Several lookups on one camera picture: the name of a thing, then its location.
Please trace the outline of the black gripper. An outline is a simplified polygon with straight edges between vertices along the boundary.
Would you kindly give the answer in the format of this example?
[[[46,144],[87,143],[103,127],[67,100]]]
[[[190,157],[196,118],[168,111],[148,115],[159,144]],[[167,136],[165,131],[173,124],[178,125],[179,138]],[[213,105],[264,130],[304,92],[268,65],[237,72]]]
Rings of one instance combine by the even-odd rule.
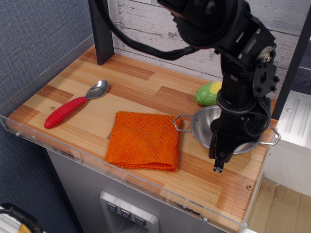
[[[221,112],[212,121],[212,140],[209,158],[215,159],[214,172],[223,173],[224,164],[230,160],[237,147],[245,143],[258,142],[271,122],[271,102],[259,101],[243,115]]]

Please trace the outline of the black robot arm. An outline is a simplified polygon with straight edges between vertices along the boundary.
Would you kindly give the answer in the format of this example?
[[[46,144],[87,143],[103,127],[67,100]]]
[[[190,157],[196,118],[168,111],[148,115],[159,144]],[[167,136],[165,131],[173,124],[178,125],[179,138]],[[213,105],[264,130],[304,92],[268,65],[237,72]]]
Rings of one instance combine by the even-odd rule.
[[[162,0],[181,38],[195,49],[221,56],[220,117],[211,124],[209,157],[222,172],[237,147],[259,142],[271,122],[276,90],[275,37],[243,0]]]

